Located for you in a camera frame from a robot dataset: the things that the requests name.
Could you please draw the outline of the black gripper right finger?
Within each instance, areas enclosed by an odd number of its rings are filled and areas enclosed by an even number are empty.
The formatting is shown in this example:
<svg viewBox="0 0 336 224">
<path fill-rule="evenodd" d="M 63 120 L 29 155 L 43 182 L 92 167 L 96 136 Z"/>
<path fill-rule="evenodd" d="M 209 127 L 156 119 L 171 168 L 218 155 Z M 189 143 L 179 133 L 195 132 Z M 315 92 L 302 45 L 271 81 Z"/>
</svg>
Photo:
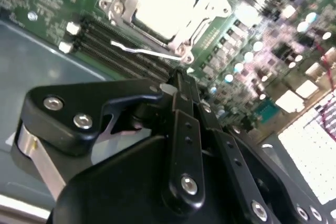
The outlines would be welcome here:
<svg viewBox="0 0 336 224">
<path fill-rule="evenodd" d="M 328 215 L 267 154 L 234 126 L 222 128 L 201 102 L 194 78 L 184 74 L 201 126 L 202 146 L 211 150 L 212 174 L 233 223 L 328 223 Z"/>
</svg>

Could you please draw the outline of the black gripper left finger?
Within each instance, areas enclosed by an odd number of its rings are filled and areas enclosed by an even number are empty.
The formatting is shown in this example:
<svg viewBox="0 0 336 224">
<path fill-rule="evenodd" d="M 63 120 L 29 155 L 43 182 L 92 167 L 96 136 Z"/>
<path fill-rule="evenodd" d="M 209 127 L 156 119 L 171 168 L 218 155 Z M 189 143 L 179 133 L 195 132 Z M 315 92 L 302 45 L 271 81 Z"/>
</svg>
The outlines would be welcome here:
<svg viewBox="0 0 336 224">
<path fill-rule="evenodd" d="M 162 137 L 162 199 L 201 208 L 205 183 L 200 123 L 182 70 L 167 83 L 129 79 L 36 87 L 24 98 L 16 149 L 57 202 L 78 174 L 145 140 Z"/>
</svg>

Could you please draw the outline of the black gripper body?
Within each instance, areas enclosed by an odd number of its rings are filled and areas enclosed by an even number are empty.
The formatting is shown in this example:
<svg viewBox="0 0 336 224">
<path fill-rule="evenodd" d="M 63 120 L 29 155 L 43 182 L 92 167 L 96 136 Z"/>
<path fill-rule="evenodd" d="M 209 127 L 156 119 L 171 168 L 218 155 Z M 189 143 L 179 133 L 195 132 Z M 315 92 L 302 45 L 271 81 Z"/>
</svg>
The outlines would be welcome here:
<svg viewBox="0 0 336 224">
<path fill-rule="evenodd" d="M 219 159 L 203 155 L 206 198 L 181 216 L 162 199 L 166 143 L 145 140 L 76 175 L 59 195 L 49 223 L 245 223 Z"/>
</svg>

